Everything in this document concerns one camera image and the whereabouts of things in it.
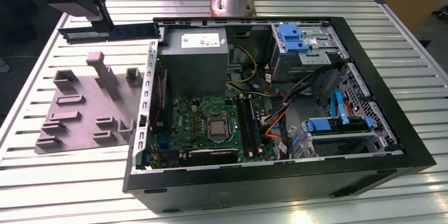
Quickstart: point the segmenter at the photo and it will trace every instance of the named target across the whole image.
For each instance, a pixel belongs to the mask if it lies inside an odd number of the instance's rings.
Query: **black cable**
[[[295,97],[298,94],[300,94],[300,92],[303,90],[306,90],[307,88],[311,87],[311,85],[314,84],[314,82],[316,81],[319,75],[326,72],[327,70],[331,70],[331,69],[338,69],[338,68],[342,68],[344,66],[344,64],[347,63],[346,60],[330,65],[330,66],[322,66],[320,68],[318,68],[311,74],[308,74],[292,87],[292,89],[288,91],[283,101],[282,101],[282,104],[280,104],[280,107],[274,110],[274,113],[271,113],[264,121],[267,122],[268,120],[272,119],[272,117],[275,117],[276,115],[280,115],[286,109],[288,109],[288,106],[291,104],[291,102],[294,101]]]
[[[287,147],[287,153],[283,153],[280,155],[280,159],[288,159],[290,155],[290,138],[288,138],[288,130],[287,130],[287,120],[286,117],[283,117],[279,121],[279,127],[280,127],[280,136],[282,136],[282,143]]]
[[[240,49],[240,51],[242,51],[248,57],[251,57],[251,56],[246,53],[244,50]],[[252,79],[255,78],[255,76],[256,76],[256,74],[255,74],[250,79],[247,79],[244,82],[240,82],[240,83],[247,83],[247,82],[252,81]]]
[[[246,79],[246,77],[244,77],[244,69],[242,69],[242,71],[240,71],[240,78],[242,78],[242,80]],[[252,87],[252,85],[251,85],[250,82],[251,82],[251,80],[248,80],[248,81],[246,81],[246,82],[243,82],[243,83],[246,83],[246,84],[248,85],[251,91],[256,91],[256,89]]]
[[[264,96],[264,97],[275,97],[275,95],[268,95],[268,94],[263,94],[262,92],[244,90],[244,89],[242,89],[239,86],[236,86],[232,83],[227,83],[227,85],[232,86],[232,88],[235,88],[236,90],[239,90],[239,92],[242,92],[242,93],[258,94],[258,95]]]

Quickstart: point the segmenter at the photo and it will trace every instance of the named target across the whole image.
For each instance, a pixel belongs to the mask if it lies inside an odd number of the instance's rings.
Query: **cable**
[[[228,86],[231,86],[236,91],[242,92],[242,93],[248,93],[248,94],[258,94],[258,95],[262,95],[264,97],[275,97],[276,95],[271,95],[271,94],[263,94],[260,92],[256,92],[256,91],[248,91],[248,90],[244,90],[242,88],[239,88],[235,84],[232,83],[227,83]]]
[[[280,159],[287,159],[288,156],[290,156],[290,148],[291,148],[291,146],[290,146],[290,137],[288,137],[286,117],[282,117],[282,119],[279,120],[279,127],[280,127],[282,143],[287,147],[287,153],[284,153],[284,155],[280,156]]]
[[[236,48],[240,48],[243,50],[243,52],[250,56],[252,62],[254,62],[254,73],[252,75],[250,76],[250,78],[244,79],[244,80],[239,80],[239,81],[228,81],[227,83],[243,83],[243,82],[247,82],[250,80],[254,79],[256,73],[258,73],[258,63],[255,62],[255,58],[254,56],[250,54],[250,52],[239,45],[235,45]]]
[[[159,83],[158,83],[158,86],[159,86],[159,110],[158,110],[158,114],[156,114],[156,117],[154,118],[154,122],[152,122],[152,127],[155,126],[154,124],[156,123],[158,121],[158,117],[160,115],[160,112],[162,112],[162,81],[160,81],[160,74],[158,73],[158,79],[159,79]]]
[[[242,80],[246,79],[246,77],[244,77],[244,69],[242,69],[242,71],[240,71],[240,78],[242,78]],[[248,87],[250,87],[250,91],[254,91],[254,92],[258,91],[258,90],[252,87],[252,84],[251,84],[250,82],[246,82],[246,84],[247,84]]]
[[[270,92],[270,82],[267,82],[267,85],[264,86],[264,93],[266,94],[275,94],[275,93],[272,93],[272,92]],[[286,94],[284,94],[284,92],[279,92],[279,94],[284,97],[286,96]]]
[[[350,105],[350,103],[347,101],[344,101],[344,105],[347,106],[347,110],[351,116],[355,116],[355,112],[352,109],[352,106]]]
[[[343,65],[346,64],[344,61],[338,62],[330,66],[323,66],[320,68],[318,68],[312,73],[310,73],[292,87],[292,89],[288,91],[288,93],[286,94],[283,101],[282,101],[282,107],[279,109],[275,110],[275,112],[272,114],[270,114],[266,118],[264,118],[264,122],[267,122],[268,120],[271,120],[272,117],[275,117],[278,114],[280,114],[283,112],[283,110],[286,108],[288,108],[291,102],[295,99],[295,96],[298,94],[300,94],[300,92],[303,90],[306,90],[308,87],[311,87],[311,85],[314,84],[315,80],[318,79],[319,75],[331,69],[336,69],[340,68]]]
[[[288,110],[288,109],[286,109],[286,111],[282,113],[282,115],[280,115],[280,116],[278,117],[278,119],[274,121],[271,127],[270,127],[268,130],[266,131],[264,137],[270,137],[270,132],[272,131],[274,126],[278,124],[278,122],[280,121],[282,117],[286,115],[287,110]]]

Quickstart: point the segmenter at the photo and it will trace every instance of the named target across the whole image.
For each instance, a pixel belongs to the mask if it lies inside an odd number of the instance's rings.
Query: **cpu socket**
[[[208,140],[220,144],[230,138],[228,116],[226,114],[207,115]]]

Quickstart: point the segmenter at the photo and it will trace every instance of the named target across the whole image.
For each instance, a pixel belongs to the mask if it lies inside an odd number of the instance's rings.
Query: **floor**
[[[0,125],[62,16],[62,13],[43,0],[35,0],[35,3],[39,11],[31,17],[31,21],[38,31],[36,38],[19,45],[11,45],[0,39],[0,57],[11,66],[8,73],[0,73]],[[448,72],[448,20],[440,20],[432,15],[419,29],[416,37],[420,40],[431,40],[427,50]]]

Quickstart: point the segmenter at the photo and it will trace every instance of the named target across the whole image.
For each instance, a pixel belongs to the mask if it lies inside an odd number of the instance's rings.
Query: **slotted metal table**
[[[116,24],[210,15],[208,0],[108,0],[107,6]],[[374,0],[256,0],[256,12],[347,19],[438,165],[356,197],[156,215],[122,192],[128,146],[35,154],[56,71],[95,74],[86,64],[91,51],[104,52],[115,73],[144,70],[147,61],[147,40],[70,46],[55,30],[0,129],[0,222],[447,222],[448,77],[388,6]],[[88,25],[84,18],[63,15],[58,28]]]

